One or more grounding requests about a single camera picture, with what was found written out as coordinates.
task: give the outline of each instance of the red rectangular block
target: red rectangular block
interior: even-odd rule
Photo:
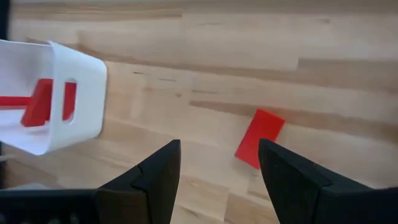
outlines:
[[[29,103],[29,96],[0,96],[0,106],[26,106]]]
[[[284,119],[265,110],[257,109],[235,156],[254,168],[260,169],[259,140],[275,141],[284,123]]]
[[[41,126],[50,119],[53,80],[41,78],[38,80],[30,103],[21,119],[25,127]],[[62,119],[67,120],[75,110],[76,83],[65,84]]]

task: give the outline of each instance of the wooden table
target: wooden table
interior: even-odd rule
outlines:
[[[109,82],[99,138],[41,157],[5,146],[7,185],[99,187],[181,139],[172,223],[277,223],[259,171],[234,158],[256,108],[286,119],[290,150],[398,185],[397,7],[353,6],[14,4],[12,40],[101,58]]]

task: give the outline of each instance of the wooden surface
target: wooden surface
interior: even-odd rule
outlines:
[[[234,158],[258,107],[286,119],[279,144],[371,187],[398,185],[393,5],[41,3],[13,12],[11,39],[102,58],[109,82],[100,137],[41,157],[5,147],[15,155],[8,186],[99,187],[181,139],[172,223],[277,223],[259,171]]]

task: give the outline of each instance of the black plastic part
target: black plastic part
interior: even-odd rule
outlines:
[[[270,140],[259,160],[281,224],[398,223],[398,188],[369,188]]]
[[[10,1],[0,0],[0,39],[7,40],[8,23],[10,14]],[[2,142],[0,142],[0,155],[2,155]],[[4,170],[5,162],[0,162],[0,189],[4,188]]]
[[[98,189],[0,191],[0,223],[170,223],[180,160],[173,140]]]
[[[10,0],[0,1],[0,39],[7,40]]]

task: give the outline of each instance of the white container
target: white container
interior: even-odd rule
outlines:
[[[68,47],[0,40],[0,96],[31,96],[39,78],[52,78],[51,118],[21,125],[24,110],[0,110],[0,141],[42,155],[99,135],[103,124],[106,66]],[[62,120],[65,82],[77,83],[75,111]]]

